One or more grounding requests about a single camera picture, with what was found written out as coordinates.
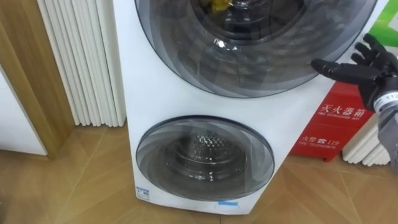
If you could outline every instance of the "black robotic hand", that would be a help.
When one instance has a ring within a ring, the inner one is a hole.
[[[398,90],[398,60],[370,34],[364,36],[369,47],[357,43],[351,59],[356,65],[312,60],[311,66],[333,80],[358,85],[364,106],[374,111],[374,101],[389,91]]]

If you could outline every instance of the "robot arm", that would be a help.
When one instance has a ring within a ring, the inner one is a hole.
[[[333,80],[358,86],[366,109],[379,117],[380,143],[387,149],[391,166],[398,172],[398,60],[373,36],[366,34],[365,42],[356,44],[360,54],[353,54],[357,65],[315,59],[311,66]]]

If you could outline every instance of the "tinted glass door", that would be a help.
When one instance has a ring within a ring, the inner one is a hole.
[[[194,200],[231,200],[270,180],[267,141],[242,124],[209,116],[171,119],[141,139],[137,164],[154,185]]]
[[[336,60],[376,0],[141,0],[142,27],[178,76],[217,95],[253,98],[301,85],[314,58]]]

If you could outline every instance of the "white cabinet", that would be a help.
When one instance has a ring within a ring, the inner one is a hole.
[[[47,155],[1,66],[0,149]]]

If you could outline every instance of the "fire extinguisher box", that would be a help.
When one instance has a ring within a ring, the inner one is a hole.
[[[336,82],[290,153],[330,161],[372,114],[364,108],[358,87]]]

